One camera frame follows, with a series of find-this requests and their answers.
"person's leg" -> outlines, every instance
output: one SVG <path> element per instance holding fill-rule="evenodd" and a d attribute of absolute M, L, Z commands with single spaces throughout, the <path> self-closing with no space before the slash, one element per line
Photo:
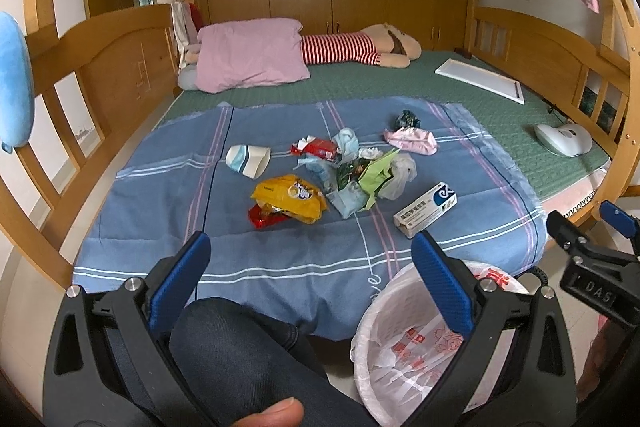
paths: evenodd
<path fill-rule="evenodd" d="M 226 299 L 185 308 L 169 348 L 191 392 L 226 426 L 296 397 L 304 427 L 374 427 L 363 406 L 331 386 L 298 328 Z"/>

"red wrapper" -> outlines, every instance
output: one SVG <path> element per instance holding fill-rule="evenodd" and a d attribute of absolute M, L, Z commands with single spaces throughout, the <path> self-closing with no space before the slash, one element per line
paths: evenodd
<path fill-rule="evenodd" d="M 254 204 L 254 206 L 249 209 L 249 220 L 251 220 L 256 229 L 263 229 L 264 227 L 275 225 L 276 223 L 285 221 L 286 219 L 291 218 L 281 212 L 278 212 L 277 214 L 263 213 L 258 204 Z"/>
<path fill-rule="evenodd" d="M 300 156 L 303 153 L 312 154 L 313 156 L 318 156 L 318 158 L 322 158 L 323 160 L 335 162 L 338 156 L 338 146 L 330 140 L 316 138 L 309 142 L 304 149 L 298 149 L 298 144 L 294 143 L 291 146 L 291 153 L 297 156 Z"/>

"red and white stripes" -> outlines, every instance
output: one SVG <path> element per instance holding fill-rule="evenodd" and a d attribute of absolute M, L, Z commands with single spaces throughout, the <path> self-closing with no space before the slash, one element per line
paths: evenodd
<path fill-rule="evenodd" d="M 362 32 L 302 37 L 302 59 L 307 65 L 357 61 L 369 66 L 380 63 L 371 38 Z"/>

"trash bin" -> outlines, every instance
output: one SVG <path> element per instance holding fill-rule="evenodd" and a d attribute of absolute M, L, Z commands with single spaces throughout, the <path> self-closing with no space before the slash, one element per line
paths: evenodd
<path fill-rule="evenodd" d="M 489 277 L 506 291 L 528 293 L 497 267 L 465 264 L 476 279 Z M 467 410 L 488 400 L 512 338 L 513 330 L 502 332 Z M 367 309 L 351 341 L 354 377 L 364 406 L 382 427 L 401 425 L 429 394 L 461 343 L 462 337 L 447 328 L 415 266 L 406 266 Z"/>

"blue bedsheet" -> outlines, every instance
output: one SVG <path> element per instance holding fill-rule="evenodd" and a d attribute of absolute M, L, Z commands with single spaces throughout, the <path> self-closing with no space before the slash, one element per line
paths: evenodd
<path fill-rule="evenodd" d="M 361 146 L 388 150 L 382 132 L 403 109 L 433 132 L 438 152 L 412 154 L 417 178 L 396 201 L 343 220 L 330 205 L 314 225 L 294 219 L 255 230 L 247 218 L 255 181 L 228 169 L 235 144 L 271 147 L 261 179 L 291 172 L 289 148 L 308 134 L 351 127 Z M 296 174 L 319 185 L 305 168 Z M 403 97 L 310 105 L 220 105 L 173 120 L 147 136 L 118 173 L 82 244 L 74 282 L 106 291 L 144 276 L 194 230 L 211 237 L 212 259 L 195 298 L 222 296 L 305 333 L 349 338 L 371 299 L 410 261 L 410 241 L 393 225 L 398 210 L 446 182 L 458 203 L 429 227 L 454 257 L 517 274 L 539 261 L 545 215 L 529 182 L 500 145 L 459 104 Z"/>

